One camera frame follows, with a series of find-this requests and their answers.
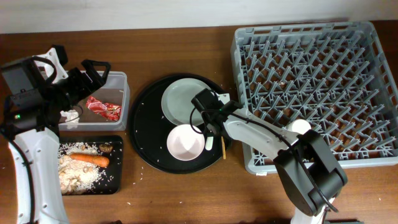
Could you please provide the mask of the cream white cup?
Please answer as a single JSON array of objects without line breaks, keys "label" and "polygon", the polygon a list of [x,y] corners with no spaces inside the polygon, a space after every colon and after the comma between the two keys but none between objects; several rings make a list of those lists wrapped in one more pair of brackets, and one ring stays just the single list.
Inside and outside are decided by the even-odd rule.
[{"label": "cream white cup", "polygon": [[307,131],[311,130],[311,125],[307,120],[296,119],[286,126],[288,131],[305,134]]}]

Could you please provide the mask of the white tissue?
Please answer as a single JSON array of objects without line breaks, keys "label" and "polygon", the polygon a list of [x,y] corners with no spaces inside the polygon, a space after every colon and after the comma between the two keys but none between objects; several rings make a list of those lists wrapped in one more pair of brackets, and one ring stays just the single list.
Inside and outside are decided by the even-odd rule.
[{"label": "white tissue", "polygon": [[60,129],[69,130],[78,127],[80,115],[76,110],[61,111],[60,115]]}]

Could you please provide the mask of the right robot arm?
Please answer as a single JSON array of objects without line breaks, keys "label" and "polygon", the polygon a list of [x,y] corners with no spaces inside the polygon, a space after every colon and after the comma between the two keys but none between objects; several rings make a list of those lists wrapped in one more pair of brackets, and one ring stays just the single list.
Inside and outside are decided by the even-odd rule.
[{"label": "right robot arm", "polygon": [[324,223],[327,212],[337,211],[332,203],[348,178],[318,132],[278,128],[235,101],[192,103],[216,135],[243,142],[273,161],[295,205],[292,223]]}]

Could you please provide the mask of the pink bowl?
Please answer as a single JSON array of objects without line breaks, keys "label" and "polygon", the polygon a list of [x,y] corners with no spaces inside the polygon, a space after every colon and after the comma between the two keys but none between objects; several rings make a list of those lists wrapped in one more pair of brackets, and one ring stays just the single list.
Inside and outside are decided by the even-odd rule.
[{"label": "pink bowl", "polygon": [[167,149],[169,153],[180,161],[196,159],[205,148],[205,137],[199,134],[196,126],[189,124],[178,125],[167,136]]}]

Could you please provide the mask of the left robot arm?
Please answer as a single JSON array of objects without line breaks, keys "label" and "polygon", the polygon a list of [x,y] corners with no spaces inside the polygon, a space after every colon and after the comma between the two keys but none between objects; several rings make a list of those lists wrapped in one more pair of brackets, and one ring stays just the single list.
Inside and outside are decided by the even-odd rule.
[{"label": "left robot arm", "polygon": [[6,98],[1,134],[8,142],[16,172],[18,223],[68,223],[58,176],[61,111],[106,84],[108,62],[84,60],[85,68],[69,70],[39,56],[11,62],[3,77],[22,79],[23,87]]}]

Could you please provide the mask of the orange carrot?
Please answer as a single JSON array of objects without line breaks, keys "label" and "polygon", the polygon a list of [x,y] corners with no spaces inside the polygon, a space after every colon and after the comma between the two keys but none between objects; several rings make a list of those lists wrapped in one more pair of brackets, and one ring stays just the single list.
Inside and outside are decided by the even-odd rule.
[{"label": "orange carrot", "polygon": [[69,157],[71,159],[88,162],[90,164],[94,164],[99,167],[107,167],[110,163],[110,161],[107,157],[98,156],[98,155],[73,153],[73,154],[70,154]]}]

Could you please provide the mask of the grey plate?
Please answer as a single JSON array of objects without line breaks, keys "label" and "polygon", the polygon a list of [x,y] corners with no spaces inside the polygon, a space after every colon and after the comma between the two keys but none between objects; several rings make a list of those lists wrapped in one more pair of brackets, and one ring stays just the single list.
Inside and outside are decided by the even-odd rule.
[{"label": "grey plate", "polygon": [[161,99],[164,116],[173,124],[190,124],[190,114],[195,108],[193,98],[204,89],[210,87],[195,78],[183,78],[170,84]]}]

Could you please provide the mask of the brown food chunk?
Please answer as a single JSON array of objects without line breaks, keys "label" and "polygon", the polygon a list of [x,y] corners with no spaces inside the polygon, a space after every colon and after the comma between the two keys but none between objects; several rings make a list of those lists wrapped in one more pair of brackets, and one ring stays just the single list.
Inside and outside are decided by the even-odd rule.
[{"label": "brown food chunk", "polygon": [[103,153],[110,154],[113,151],[113,146],[110,144],[100,144],[99,150]]}]

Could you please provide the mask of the wooden chopstick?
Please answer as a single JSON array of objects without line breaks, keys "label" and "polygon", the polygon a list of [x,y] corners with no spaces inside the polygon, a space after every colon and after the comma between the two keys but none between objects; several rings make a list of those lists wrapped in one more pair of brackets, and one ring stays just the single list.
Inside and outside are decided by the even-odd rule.
[{"label": "wooden chopstick", "polygon": [[223,159],[226,159],[226,146],[225,146],[225,142],[224,142],[224,137],[221,137],[221,149],[222,149],[222,156]]}]

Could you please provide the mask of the red snack wrapper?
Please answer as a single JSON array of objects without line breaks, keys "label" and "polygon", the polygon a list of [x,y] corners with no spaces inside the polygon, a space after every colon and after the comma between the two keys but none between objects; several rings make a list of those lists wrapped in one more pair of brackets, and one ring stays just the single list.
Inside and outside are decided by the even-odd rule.
[{"label": "red snack wrapper", "polygon": [[102,103],[92,96],[88,97],[86,107],[95,114],[111,121],[119,121],[121,117],[121,106],[112,103]]}]

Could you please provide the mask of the white plastic fork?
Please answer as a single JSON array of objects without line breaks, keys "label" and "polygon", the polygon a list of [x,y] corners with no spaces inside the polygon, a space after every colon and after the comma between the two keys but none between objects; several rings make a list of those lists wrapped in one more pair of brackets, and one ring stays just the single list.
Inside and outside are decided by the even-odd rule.
[{"label": "white plastic fork", "polygon": [[208,137],[206,138],[206,141],[205,141],[205,149],[206,149],[207,151],[212,150],[212,148],[213,148],[213,141],[214,141],[214,137],[213,137],[213,136],[208,136]]}]

